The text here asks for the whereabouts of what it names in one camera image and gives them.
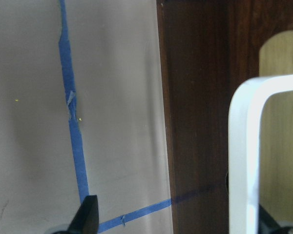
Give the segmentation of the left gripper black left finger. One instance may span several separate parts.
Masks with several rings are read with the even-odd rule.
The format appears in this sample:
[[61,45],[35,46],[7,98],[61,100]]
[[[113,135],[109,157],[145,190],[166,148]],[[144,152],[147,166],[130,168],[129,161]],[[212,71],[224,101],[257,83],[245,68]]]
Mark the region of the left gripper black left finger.
[[98,198],[96,195],[88,195],[83,200],[67,231],[69,234],[96,234],[98,229]]

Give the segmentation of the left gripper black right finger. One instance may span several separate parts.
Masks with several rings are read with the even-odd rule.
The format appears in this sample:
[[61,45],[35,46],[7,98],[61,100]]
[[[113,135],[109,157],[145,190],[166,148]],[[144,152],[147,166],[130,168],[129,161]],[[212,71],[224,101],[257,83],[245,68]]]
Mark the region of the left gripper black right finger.
[[259,234],[282,234],[280,225],[272,218],[272,216],[259,205]]

